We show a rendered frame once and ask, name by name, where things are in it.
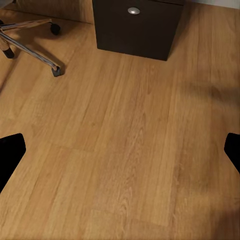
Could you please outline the swivel chair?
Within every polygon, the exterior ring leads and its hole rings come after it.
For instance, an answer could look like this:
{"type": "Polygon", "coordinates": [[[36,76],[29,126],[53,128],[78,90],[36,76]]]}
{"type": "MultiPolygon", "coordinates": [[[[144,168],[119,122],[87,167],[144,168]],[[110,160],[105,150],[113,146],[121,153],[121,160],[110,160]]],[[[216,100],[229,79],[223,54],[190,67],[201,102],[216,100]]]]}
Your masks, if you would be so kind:
{"type": "MultiPolygon", "coordinates": [[[[0,9],[4,8],[10,3],[15,3],[18,0],[0,0],[0,9]]],[[[14,33],[17,31],[29,29],[35,26],[43,25],[50,23],[51,25],[51,32],[54,35],[57,35],[59,31],[61,30],[61,27],[58,24],[53,24],[53,21],[51,18],[45,18],[45,19],[37,19],[37,20],[31,20],[31,21],[23,21],[23,22],[16,22],[16,23],[7,23],[4,24],[4,22],[0,19],[0,49],[5,53],[8,59],[12,59],[15,54],[10,48],[10,44],[18,47],[19,49],[25,51],[26,53],[32,55],[33,57],[37,58],[38,60],[44,62],[45,64],[51,66],[52,73],[56,77],[58,75],[62,75],[62,72],[60,70],[60,67],[51,62],[50,60],[44,58],[40,54],[36,53],[35,51],[31,50],[30,48],[24,46],[23,44],[19,43],[15,39],[11,38],[7,34],[14,33]]]]}

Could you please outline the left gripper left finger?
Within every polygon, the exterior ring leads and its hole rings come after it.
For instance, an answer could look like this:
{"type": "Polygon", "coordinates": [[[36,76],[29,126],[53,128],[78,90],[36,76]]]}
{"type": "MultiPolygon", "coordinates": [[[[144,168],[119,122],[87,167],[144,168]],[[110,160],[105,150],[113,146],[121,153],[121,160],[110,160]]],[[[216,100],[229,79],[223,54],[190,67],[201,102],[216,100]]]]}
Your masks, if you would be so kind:
{"type": "Polygon", "coordinates": [[[0,193],[26,152],[21,133],[0,138],[0,193]]]}

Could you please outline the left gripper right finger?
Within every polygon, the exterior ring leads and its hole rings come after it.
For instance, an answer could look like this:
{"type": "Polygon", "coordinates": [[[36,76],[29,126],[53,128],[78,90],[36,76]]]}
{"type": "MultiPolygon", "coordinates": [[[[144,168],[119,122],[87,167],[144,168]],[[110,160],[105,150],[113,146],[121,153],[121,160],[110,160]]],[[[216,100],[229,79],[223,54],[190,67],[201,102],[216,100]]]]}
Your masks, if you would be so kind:
{"type": "Polygon", "coordinates": [[[240,173],[240,135],[228,133],[224,151],[240,173]]]}

